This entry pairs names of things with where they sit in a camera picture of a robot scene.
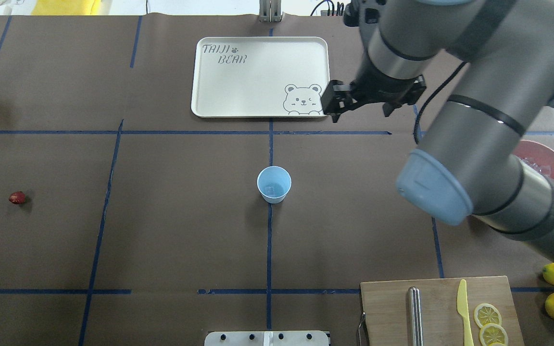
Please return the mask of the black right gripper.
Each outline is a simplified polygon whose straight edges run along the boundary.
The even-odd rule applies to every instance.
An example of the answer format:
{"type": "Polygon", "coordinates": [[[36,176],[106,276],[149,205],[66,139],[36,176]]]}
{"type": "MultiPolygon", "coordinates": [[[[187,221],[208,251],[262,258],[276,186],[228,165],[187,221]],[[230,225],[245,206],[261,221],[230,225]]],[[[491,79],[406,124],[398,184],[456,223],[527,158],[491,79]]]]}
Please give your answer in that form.
{"type": "Polygon", "coordinates": [[[346,111],[354,111],[367,104],[382,103],[383,116],[389,117],[403,105],[416,104],[427,89],[422,75],[408,80],[382,77],[379,81],[388,83],[379,85],[378,81],[365,77],[347,85],[339,80],[329,81],[322,94],[323,113],[329,115],[333,123],[337,123],[346,111]]]}

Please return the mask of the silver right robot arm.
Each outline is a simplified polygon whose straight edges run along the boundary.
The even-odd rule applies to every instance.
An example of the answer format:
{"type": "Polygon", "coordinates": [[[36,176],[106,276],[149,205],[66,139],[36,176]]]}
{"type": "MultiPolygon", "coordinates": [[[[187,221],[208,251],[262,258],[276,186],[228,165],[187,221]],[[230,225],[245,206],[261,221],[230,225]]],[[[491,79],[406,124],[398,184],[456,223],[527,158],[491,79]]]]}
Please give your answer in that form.
{"type": "Polygon", "coordinates": [[[445,51],[468,68],[398,175],[400,195],[459,225],[473,215],[554,262],[554,182],[514,155],[543,107],[554,108],[554,0],[353,0],[347,26],[364,52],[355,79],[332,80],[323,112],[416,103],[445,51]]]}

